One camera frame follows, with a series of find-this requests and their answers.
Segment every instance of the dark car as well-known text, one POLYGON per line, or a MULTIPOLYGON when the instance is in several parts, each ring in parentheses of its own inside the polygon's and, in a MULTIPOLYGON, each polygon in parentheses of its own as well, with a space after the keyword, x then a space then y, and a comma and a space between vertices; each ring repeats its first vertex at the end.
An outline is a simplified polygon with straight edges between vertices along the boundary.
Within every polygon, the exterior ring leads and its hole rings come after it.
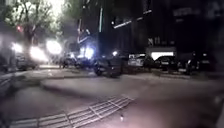
POLYGON ((193 54, 190 59, 179 61, 180 72, 191 73, 193 71, 212 71, 215 61, 207 53, 193 54))
POLYGON ((143 61, 143 67, 144 68, 153 68, 155 65, 155 61, 152 59, 152 57, 147 56, 143 61))
POLYGON ((95 64, 94 64, 94 72, 98 76, 101 76, 103 73, 106 73, 110 77, 120 76, 122 72, 122 61, 119 58, 97 59, 95 60, 95 64))
POLYGON ((176 70, 177 61, 174 56, 161 56, 155 60, 155 67, 161 68, 162 70, 176 70))

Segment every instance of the tree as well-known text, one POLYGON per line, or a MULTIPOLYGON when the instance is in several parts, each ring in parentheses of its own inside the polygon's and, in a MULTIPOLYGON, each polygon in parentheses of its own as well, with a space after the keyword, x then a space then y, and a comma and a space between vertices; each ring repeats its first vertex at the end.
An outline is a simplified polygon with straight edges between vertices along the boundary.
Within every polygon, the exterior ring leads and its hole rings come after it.
POLYGON ((5 21, 23 33, 27 45, 33 43, 38 29, 52 31, 57 28, 52 5, 46 0, 21 0, 13 4, 8 11, 10 15, 6 15, 5 21))

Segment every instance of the metal grate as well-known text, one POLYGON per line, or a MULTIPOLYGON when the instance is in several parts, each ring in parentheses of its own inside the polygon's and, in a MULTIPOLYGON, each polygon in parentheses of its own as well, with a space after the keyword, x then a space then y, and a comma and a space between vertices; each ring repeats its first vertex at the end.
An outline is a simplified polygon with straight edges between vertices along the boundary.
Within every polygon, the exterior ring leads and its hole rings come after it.
POLYGON ((127 106, 132 100, 112 98, 78 112, 62 113, 38 119, 13 121, 10 128, 76 128, 100 120, 127 106))

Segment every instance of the asphalt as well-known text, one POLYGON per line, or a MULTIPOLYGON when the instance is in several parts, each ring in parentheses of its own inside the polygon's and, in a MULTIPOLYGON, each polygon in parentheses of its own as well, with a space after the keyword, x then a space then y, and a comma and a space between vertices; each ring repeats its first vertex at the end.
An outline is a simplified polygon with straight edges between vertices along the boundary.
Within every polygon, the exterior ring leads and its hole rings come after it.
POLYGON ((125 108, 86 128, 199 128, 217 124, 221 115, 221 82, 172 79, 149 74, 118 79, 88 71, 47 69, 29 71, 1 101, 9 120, 40 118, 82 110, 111 97, 131 99, 125 108))

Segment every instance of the white vehicle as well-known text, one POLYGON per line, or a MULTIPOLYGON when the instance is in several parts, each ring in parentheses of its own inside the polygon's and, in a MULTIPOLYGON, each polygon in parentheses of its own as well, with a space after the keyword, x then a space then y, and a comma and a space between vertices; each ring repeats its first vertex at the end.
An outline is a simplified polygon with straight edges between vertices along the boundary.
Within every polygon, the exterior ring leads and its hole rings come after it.
POLYGON ((135 67, 143 67, 145 60, 145 54, 136 54, 136 55, 129 55, 129 66, 135 67))

